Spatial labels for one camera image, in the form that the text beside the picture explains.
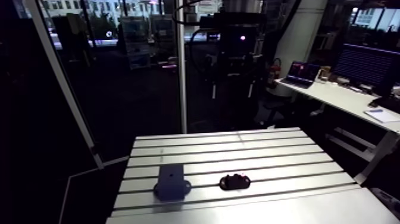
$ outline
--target metal pole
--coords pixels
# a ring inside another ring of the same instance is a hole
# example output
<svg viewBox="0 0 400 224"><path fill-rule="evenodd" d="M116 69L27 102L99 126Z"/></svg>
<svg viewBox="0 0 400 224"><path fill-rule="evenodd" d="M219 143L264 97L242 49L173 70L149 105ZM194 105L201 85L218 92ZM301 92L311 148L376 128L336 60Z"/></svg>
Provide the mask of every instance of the metal pole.
<svg viewBox="0 0 400 224"><path fill-rule="evenodd" d="M380 15L379 15L378 21L376 22L375 30L378 29L379 23L380 23L380 21L382 20L383 14L385 13L385 10L386 10L385 8L382 9L382 12L381 12Z"/></svg>
<svg viewBox="0 0 400 224"><path fill-rule="evenodd" d="M70 107L71 112L75 118L75 121L78 124L80 132L82 133L83 138L85 139L86 145L89 148L89 151L90 151L91 155L93 156L93 159L95 160L95 163L97 164L97 167L99 169L103 169L104 165L100 159L99 154L93 152L95 144L90 135L89 129L86 126L85 121L83 120L83 116L80 113L78 105L75 102L74 95L70 89L67 79L65 78L64 71L61 68L60 62L55 53L55 48L54 48L54 46L50 40L49 34L47 32L47 28L45 26L44 19L42 17L39 5L37 4L36 1L26 1L26 4L32 15L32 20L35 24L37 33L40 37L40 40L43 44L43 48L49 59L50 65L54 71L54 75L57 78L58 84L61 87L61 90L65 96L65 99L67 100L68 106Z"/></svg>
<svg viewBox="0 0 400 224"><path fill-rule="evenodd" d="M96 46L96 39L95 39L95 35L93 34L92 25L90 24L89 15L88 15L88 11L86 9L85 0L80 0L80 7L82 9L83 16L84 16L85 21L86 21L87 30L89 31L89 37L92 40L93 47L96 48L97 47Z"/></svg>
<svg viewBox="0 0 400 224"><path fill-rule="evenodd" d="M177 7L183 5L183 0L177 0ZM177 19L183 21L183 10L179 10ZM178 32L178 58L179 58L179 84L180 84L180 116L182 133L188 133L188 115L186 108L186 67L185 67L185 27L177 24Z"/></svg>
<svg viewBox="0 0 400 224"><path fill-rule="evenodd" d="M128 16L128 10L126 8L126 1L122 0L122 4L123 4L123 10L124 10L125 16Z"/></svg>
<svg viewBox="0 0 400 224"><path fill-rule="evenodd" d="M162 0L158 0L158 12L160 15L163 14Z"/></svg>
<svg viewBox="0 0 400 224"><path fill-rule="evenodd" d="M358 17L358 13L359 13L359 12L360 12L360 9L357 8L357 12L355 12L355 15L354 15L353 21L351 21L351 24L354 24L354 23L355 23L355 21L357 20L357 17Z"/></svg>

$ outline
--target red fire extinguisher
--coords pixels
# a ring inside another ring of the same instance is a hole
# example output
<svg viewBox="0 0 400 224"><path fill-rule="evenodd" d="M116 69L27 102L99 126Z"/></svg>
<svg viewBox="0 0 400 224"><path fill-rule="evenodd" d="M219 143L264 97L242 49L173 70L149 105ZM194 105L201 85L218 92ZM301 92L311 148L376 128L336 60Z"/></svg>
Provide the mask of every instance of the red fire extinguisher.
<svg viewBox="0 0 400 224"><path fill-rule="evenodd" d="M281 71L281 66L282 62L280 58L275 58L274 61L272 62L272 66L270 67L270 74L268 75L268 86L273 87L274 86L274 79L279 79L280 76L280 71Z"/></svg>

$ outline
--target black object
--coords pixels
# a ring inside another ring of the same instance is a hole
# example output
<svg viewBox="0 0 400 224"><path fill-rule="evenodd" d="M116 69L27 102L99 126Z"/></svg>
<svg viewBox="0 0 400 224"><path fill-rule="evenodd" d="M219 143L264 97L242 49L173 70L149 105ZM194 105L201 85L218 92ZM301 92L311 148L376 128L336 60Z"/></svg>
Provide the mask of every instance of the black object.
<svg viewBox="0 0 400 224"><path fill-rule="evenodd" d="M160 201L176 201L185 199L192 185L183 179L183 164L160 166L158 182L154 186L154 194Z"/></svg>
<svg viewBox="0 0 400 224"><path fill-rule="evenodd" d="M246 189L250 186L250 178L244 175L234 174L233 176L226 175L220 180L220 188L224 191Z"/></svg>
<svg viewBox="0 0 400 224"><path fill-rule="evenodd" d="M400 69L400 52L343 44L333 72L356 84L375 87L374 92L388 97Z"/></svg>
<svg viewBox="0 0 400 224"><path fill-rule="evenodd" d="M388 110L400 113L400 99L395 97L381 97L374 99L371 103L369 103L369 105L379 105Z"/></svg>
<svg viewBox="0 0 400 224"><path fill-rule="evenodd" d="M320 66L315 64L294 61L283 82L309 88L314 83L319 69Z"/></svg>
<svg viewBox="0 0 400 224"><path fill-rule="evenodd" d="M368 106L369 106L369 107L375 108L375 107L378 106L378 104L375 102L375 100L372 100L372 101L368 104Z"/></svg>

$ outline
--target notebook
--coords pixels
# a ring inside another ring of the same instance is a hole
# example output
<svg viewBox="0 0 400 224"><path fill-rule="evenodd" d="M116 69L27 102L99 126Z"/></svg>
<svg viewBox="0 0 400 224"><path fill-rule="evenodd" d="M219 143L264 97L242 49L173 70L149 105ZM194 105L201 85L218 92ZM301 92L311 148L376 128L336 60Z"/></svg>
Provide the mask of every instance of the notebook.
<svg viewBox="0 0 400 224"><path fill-rule="evenodd" d="M366 110L364 111L365 114L375 118L376 120L382 123L389 123L389 122L400 122L400 117L391 115L385 110L376 109L376 110Z"/></svg>

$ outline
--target monitor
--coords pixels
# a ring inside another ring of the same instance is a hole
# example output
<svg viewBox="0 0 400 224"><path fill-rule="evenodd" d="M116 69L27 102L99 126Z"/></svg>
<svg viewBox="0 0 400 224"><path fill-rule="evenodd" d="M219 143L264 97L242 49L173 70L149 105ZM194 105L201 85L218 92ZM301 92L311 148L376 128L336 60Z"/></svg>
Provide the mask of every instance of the monitor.
<svg viewBox="0 0 400 224"><path fill-rule="evenodd" d="M375 86L387 93L396 80L400 52L343 44L333 72L351 82Z"/></svg>

